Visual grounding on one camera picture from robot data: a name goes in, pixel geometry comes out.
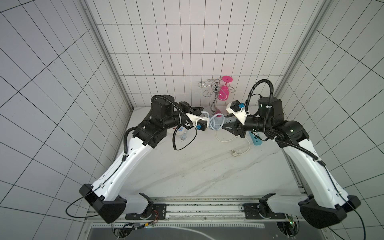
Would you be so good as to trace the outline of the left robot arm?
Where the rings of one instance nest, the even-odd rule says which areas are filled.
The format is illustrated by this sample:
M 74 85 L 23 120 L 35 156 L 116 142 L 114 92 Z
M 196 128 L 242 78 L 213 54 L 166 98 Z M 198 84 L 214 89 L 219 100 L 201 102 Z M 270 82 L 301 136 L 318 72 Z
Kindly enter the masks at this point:
M 138 214 L 147 219 L 153 211 L 153 200 L 144 193 L 123 197 L 120 191 L 135 168 L 167 136 L 169 129 L 180 127 L 204 131 L 210 120 L 203 117 L 203 107 L 187 102 L 177 103 L 170 95 L 155 95 L 146 117 L 123 136 L 123 151 L 93 184 L 84 184 L 81 197 L 107 224 L 123 214 Z

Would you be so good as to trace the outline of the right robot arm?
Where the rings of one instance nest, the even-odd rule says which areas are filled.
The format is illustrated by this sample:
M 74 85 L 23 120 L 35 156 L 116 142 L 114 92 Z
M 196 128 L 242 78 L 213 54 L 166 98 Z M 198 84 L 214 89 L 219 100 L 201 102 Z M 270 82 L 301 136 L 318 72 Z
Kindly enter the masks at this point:
M 259 199 L 257 212 L 268 219 L 274 214 L 302 217 L 312 227 L 328 228 L 341 223 L 349 212 L 361 205 L 357 196 L 349 195 L 335 180 L 319 157 L 304 127 L 297 121 L 285 120 L 282 101 L 274 97 L 271 81 L 262 79 L 251 88 L 245 102 L 228 104 L 227 112 L 236 118 L 223 128 L 244 138 L 249 132 L 263 133 L 293 161 L 309 185 L 311 194 L 281 196 L 270 193 Z

